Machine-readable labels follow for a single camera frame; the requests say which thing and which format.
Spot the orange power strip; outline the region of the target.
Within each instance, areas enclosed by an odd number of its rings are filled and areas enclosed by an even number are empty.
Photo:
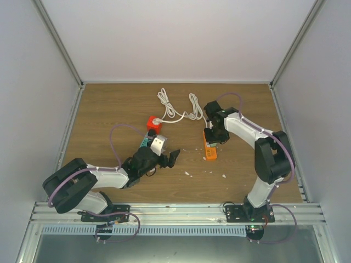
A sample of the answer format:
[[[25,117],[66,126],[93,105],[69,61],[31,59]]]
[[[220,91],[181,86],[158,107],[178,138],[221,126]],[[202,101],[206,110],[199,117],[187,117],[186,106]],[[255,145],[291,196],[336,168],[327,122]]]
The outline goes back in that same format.
[[[205,138],[205,132],[203,132],[203,141],[205,146],[205,160],[214,161],[217,159],[217,147],[210,147],[210,143]]]

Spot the teal power strip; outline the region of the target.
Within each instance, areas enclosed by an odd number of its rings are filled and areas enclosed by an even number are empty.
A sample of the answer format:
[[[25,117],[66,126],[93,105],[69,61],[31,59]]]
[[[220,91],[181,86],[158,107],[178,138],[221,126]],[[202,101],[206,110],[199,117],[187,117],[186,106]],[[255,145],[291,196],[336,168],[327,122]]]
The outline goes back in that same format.
[[[145,134],[141,144],[140,144],[140,147],[147,147],[148,145],[150,145],[150,143],[152,142],[153,140],[153,136],[150,136],[148,134]]]

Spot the red cube power socket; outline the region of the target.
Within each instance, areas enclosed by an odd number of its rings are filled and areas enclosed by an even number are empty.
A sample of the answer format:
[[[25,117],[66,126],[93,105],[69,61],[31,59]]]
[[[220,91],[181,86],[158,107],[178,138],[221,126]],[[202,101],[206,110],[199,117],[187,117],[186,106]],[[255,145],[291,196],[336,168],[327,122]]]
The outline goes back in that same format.
[[[146,123],[146,128],[147,131],[154,130],[156,134],[159,134],[162,129],[162,120],[155,116],[151,116]]]

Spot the black power adapter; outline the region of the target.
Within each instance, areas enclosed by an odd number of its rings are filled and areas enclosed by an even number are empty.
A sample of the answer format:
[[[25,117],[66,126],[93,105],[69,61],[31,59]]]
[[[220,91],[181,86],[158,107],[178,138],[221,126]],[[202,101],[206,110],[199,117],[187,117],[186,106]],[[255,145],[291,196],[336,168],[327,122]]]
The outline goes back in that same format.
[[[148,131],[148,137],[155,137],[156,136],[156,132],[154,131],[154,130],[152,130],[152,129],[150,129],[149,131]]]

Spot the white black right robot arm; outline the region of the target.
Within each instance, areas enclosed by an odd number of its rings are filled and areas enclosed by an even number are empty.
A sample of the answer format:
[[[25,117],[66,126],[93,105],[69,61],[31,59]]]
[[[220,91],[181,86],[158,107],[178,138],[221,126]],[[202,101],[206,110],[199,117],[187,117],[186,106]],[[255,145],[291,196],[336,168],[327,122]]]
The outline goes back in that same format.
[[[243,216],[247,221],[257,221],[268,210],[275,189],[284,178],[295,174],[295,160],[287,134],[264,129],[230,107],[223,109],[217,101],[209,102],[204,111],[212,126],[204,129],[206,142],[224,144],[234,134],[254,150],[254,170],[257,179],[244,198]]]

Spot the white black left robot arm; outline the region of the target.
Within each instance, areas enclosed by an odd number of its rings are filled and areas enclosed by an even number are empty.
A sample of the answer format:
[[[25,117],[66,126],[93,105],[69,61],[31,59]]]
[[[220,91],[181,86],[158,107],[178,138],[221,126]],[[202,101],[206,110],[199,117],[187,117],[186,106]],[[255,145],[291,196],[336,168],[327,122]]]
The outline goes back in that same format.
[[[113,215],[112,202],[96,188],[130,188],[156,168],[173,168],[180,150],[157,155],[149,147],[141,147],[119,167],[97,167],[75,158],[49,176],[42,184],[48,195],[48,206],[59,214],[73,209],[94,213],[100,221]]]

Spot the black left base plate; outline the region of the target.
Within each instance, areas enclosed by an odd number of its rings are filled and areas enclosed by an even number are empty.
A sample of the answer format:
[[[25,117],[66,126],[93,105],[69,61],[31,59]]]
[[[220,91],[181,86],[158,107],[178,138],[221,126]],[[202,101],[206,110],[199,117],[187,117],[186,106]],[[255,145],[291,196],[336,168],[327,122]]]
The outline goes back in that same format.
[[[100,216],[93,215],[86,211],[79,211],[77,214],[81,216],[82,222],[107,222],[110,224],[123,223],[129,221],[131,206],[128,204],[117,204],[111,208],[106,208]]]

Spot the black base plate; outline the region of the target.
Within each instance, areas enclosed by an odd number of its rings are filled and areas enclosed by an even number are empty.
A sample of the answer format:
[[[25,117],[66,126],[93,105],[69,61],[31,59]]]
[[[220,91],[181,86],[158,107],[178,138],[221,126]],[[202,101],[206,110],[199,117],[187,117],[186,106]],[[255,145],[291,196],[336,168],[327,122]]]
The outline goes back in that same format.
[[[252,208],[249,204],[228,203],[223,206],[227,222],[233,223],[265,223],[275,222],[273,209],[266,205]]]
[[[82,222],[107,222],[110,224],[123,223],[129,221],[131,206],[128,204],[117,204],[111,208],[106,208],[100,216],[93,215],[86,211],[79,211],[77,214],[81,216]]]

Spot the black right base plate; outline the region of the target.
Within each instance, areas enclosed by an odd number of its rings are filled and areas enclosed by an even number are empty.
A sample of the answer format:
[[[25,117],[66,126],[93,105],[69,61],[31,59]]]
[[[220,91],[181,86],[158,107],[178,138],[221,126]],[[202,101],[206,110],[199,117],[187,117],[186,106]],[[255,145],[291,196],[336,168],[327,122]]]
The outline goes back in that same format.
[[[233,223],[265,223],[275,222],[273,209],[266,205],[252,208],[249,204],[228,203],[223,206],[227,222]]]

